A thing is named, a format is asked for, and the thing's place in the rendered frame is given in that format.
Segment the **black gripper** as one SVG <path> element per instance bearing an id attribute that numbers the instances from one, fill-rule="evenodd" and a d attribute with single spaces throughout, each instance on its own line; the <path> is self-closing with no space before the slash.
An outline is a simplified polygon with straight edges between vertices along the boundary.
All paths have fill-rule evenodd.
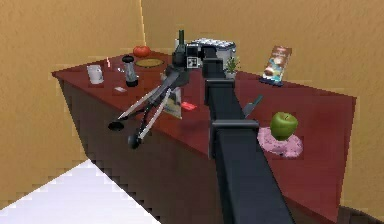
<path id="1" fill-rule="evenodd" d="M 124 120 L 142 113 L 143 118 L 138 131 L 128 137 L 128 144 L 132 149 L 140 146 L 142 140 L 149 133 L 162 111 L 176 118 L 182 118 L 181 90 L 179 87 L 189 82 L 185 44 L 179 44 L 172 53 L 172 62 L 167 65 L 165 76 L 166 78 L 158 87 L 145 94 L 115 121 L 112 121 L 108 125 L 110 130 L 120 131 L 124 128 Z"/>

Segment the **pale printed card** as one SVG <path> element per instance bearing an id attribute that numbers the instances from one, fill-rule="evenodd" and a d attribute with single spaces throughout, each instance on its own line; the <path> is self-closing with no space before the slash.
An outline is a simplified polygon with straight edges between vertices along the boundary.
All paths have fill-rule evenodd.
<path id="1" fill-rule="evenodd" d="M 171 91 L 163 111 L 178 119 L 182 118 L 180 87 L 176 87 Z"/>

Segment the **black pepper grinder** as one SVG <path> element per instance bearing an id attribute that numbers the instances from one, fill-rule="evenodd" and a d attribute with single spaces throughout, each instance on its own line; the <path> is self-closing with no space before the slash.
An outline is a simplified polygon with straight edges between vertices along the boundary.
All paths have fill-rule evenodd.
<path id="1" fill-rule="evenodd" d="M 138 77 L 134 70 L 134 57 L 125 55 L 122 57 L 122 62 L 124 63 L 126 85 L 128 87 L 136 87 L 138 85 Z"/>

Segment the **brown round plate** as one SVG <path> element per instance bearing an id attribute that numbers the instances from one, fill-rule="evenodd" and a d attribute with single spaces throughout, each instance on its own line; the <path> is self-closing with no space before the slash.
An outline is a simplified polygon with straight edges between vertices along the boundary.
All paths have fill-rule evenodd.
<path id="1" fill-rule="evenodd" d="M 143 67 L 143 68 L 153 68 L 153 67 L 160 66 L 163 63 L 164 61 L 158 58 L 146 58 L 146 59 L 141 59 L 135 62 L 137 66 Z"/>

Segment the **red tomato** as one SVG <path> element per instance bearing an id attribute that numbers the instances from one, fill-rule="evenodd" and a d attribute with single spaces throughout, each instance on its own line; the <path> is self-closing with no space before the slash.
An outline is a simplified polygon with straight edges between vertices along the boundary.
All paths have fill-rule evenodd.
<path id="1" fill-rule="evenodd" d="M 133 48 L 133 55 L 139 58 L 147 57 L 151 50 L 148 46 L 136 46 Z"/>

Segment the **white mug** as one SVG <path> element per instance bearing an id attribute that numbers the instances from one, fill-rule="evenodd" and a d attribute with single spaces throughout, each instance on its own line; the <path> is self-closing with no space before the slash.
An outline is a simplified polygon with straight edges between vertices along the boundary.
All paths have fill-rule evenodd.
<path id="1" fill-rule="evenodd" d="M 91 84 L 101 84 L 104 81 L 100 65 L 88 65 L 87 72 Z"/>

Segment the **small potted plant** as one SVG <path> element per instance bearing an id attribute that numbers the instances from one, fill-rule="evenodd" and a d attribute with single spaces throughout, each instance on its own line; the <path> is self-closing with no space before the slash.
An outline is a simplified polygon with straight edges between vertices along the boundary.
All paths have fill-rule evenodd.
<path id="1" fill-rule="evenodd" d="M 225 75 L 228 79 L 234 79 L 239 65 L 237 57 L 231 57 L 227 60 Z"/>

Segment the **grey knife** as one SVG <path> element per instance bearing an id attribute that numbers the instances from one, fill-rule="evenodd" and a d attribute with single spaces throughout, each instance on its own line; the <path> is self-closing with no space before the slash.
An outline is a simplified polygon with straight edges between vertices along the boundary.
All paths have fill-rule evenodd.
<path id="1" fill-rule="evenodd" d="M 261 102 L 263 96 L 259 95 L 253 102 L 247 103 L 243 108 L 243 114 L 245 117 L 248 117 L 254 108 Z"/>

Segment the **green apple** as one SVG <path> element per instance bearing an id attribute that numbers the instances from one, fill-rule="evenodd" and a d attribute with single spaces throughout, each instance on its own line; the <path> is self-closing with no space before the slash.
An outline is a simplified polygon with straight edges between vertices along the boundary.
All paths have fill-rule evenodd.
<path id="1" fill-rule="evenodd" d="M 278 141 L 287 140 L 296 130 L 298 120 L 292 114 L 277 112 L 270 122 L 271 135 Z"/>

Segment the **brown printed box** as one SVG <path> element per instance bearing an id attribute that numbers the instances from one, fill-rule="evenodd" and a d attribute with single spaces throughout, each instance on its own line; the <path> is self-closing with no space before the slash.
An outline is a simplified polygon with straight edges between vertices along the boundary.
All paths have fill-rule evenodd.
<path id="1" fill-rule="evenodd" d="M 291 48 L 274 46 L 259 81 L 269 85 L 281 87 L 283 85 L 284 71 L 287 67 L 291 54 Z"/>

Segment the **dark red table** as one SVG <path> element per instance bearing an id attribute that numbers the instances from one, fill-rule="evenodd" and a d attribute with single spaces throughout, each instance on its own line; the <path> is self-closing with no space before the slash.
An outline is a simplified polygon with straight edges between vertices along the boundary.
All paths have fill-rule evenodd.
<path id="1" fill-rule="evenodd" d="M 93 85 L 84 65 L 54 72 L 65 96 L 88 158 L 161 224 L 224 224 L 215 164 L 207 157 L 209 110 L 204 104 L 204 80 L 198 70 L 182 89 L 184 101 L 197 106 L 182 118 L 162 114 L 137 150 L 127 144 L 139 121 L 121 132 L 108 123 L 160 83 L 162 66 L 138 68 L 139 84 L 128 88 L 118 72 L 119 57 L 100 61 L 104 81 Z M 116 91 L 122 87 L 127 92 Z M 268 126 L 279 112 L 299 121 L 302 154 L 294 159 L 272 153 L 266 158 L 292 213 L 295 224 L 336 224 L 355 100 L 299 84 L 273 87 L 241 72 L 236 95 L 242 104 L 262 95 L 252 118 Z"/>

